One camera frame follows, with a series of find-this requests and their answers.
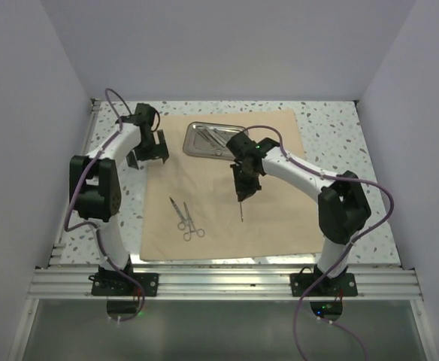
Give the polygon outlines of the stainless steel instrument tray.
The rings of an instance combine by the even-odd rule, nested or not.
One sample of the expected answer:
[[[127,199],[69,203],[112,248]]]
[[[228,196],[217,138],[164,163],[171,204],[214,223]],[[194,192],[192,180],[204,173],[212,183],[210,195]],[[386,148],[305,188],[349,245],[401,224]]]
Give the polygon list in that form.
[[[187,156],[233,160],[235,157],[226,144],[242,131],[247,132],[242,126],[192,122],[186,128],[183,152]]]

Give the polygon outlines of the steel scalpel handle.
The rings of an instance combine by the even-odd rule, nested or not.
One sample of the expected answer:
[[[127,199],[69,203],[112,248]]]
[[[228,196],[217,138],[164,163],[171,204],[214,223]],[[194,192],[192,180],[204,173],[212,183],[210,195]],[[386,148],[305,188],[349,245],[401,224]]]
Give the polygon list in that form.
[[[241,222],[244,222],[244,212],[242,202],[239,202]]]

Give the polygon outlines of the beige surgical wrap cloth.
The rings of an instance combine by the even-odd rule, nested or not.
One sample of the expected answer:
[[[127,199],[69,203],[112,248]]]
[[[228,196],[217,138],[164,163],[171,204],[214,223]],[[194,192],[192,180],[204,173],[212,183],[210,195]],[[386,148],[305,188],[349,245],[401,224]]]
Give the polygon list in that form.
[[[230,163],[187,156],[183,142],[187,126],[195,121],[250,127],[250,137],[274,138],[272,126],[283,136],[285,148],[303,156],[301,135],[292,110],[236,114],[168,115],[160,128],[169,157],[147,166],[140,258],[143,261],[234,259],[317,253],[322,249],[316,203],[306,194],[275,177],[262,177],[262,189],[244,201],[244,222]],[[198,229],[199,238],[183,239],[188,231],[180,222],[171,197],[186,218],[183,203]]]

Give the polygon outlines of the steel forceps with ring handles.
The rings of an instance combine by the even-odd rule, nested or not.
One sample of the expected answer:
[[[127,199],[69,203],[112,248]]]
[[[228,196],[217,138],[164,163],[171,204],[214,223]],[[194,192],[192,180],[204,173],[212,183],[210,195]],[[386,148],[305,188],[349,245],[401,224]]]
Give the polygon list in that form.
[[[205,231],[203,229],[198,229],[195,226],[194,221],[190,215],[189,208],[185,202],[183,203],[183,206],[186,212],[186,223],[188,227],[188,231],[183,234],[183,239],[185,241],[190,241],[193,235],[197,235],[199,238],[203,238],[205,236]]]

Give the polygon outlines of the small steel scissors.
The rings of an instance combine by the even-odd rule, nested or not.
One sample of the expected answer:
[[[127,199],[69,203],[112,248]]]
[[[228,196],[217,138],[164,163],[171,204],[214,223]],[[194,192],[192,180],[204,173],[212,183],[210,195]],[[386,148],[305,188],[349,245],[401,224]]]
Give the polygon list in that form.
[[[173,208],[174,208],[174,210],[175,210],[177,216],[178,216],[179,219],[180,219],[180,222],[179,222],[178,225],[177,225],[178,229],[179,229],[179,230],[185,230],[186,227],[188,226],[188,223],[187,223],[186,218],[184,217],[183,213],[182,213],[181,210],[179,209],[177,203],[176,203],[171,197],[169,197],[169,199],[170,199],[171,205],[173,206]]]

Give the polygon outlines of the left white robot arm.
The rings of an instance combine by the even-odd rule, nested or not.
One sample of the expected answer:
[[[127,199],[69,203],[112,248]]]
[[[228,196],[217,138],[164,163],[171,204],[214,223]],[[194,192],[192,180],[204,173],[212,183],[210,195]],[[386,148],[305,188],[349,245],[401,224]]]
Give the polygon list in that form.
[[[168,146],[159,124],[159,112],[149,104],[138,103],[129,115],[118,116],[117,130],[101,145],[85,156],[73,156],[69,162],[69,205],[63,229],[93,229],[103,261],[92,280],[121,296],[139,283],[117,219],[122,203],[117,168],[123,161],[131,168],[139,161],[167,161]]]

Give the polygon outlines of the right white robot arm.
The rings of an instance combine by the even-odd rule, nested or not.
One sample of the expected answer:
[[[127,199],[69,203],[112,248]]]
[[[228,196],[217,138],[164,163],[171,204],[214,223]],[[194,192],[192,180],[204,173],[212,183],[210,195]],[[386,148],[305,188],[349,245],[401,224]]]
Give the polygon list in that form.
[[[272,176],[302,191],[316,202],[324,243],[313,268],[312,280],[296,281],[312,292],[331,295],[347,273],[347,246],[371,216],[371,208],[356,174],[335,174],[287,152],[281,141],[255,142],[244,132],[226,143],[234,156],[235,193],[242,202],[262,189],[259,178]]]

